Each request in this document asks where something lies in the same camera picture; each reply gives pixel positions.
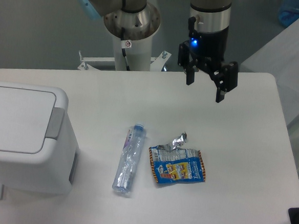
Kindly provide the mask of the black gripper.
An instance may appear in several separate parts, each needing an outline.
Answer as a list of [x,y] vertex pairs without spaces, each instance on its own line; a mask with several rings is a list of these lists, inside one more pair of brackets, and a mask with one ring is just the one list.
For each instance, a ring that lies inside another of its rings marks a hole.
[[179,44],[178,65],[186,74],[186,84],[195,81],[195,69],[204,71],[217,87],[216,102],[222,102],[225,94],[238,86],[239,65],[236,61],[224,63],[229,27],[220,31],[197,30],[197,18],[188,19],[189,40]]

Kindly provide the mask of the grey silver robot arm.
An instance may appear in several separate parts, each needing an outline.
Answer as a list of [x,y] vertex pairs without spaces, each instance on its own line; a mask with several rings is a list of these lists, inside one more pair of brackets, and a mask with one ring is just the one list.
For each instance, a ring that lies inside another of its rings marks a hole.
[[[91,18],[103,18],[113,38],[118,71],[150,71],[152,38],[161,16],[148,0],[79,0]],[[188,39],[179,44],[177,63],[193,84],[196,70],[217,87],[216,101],[238,85],[238,64],[225,62],[232,0],[190,0]]]

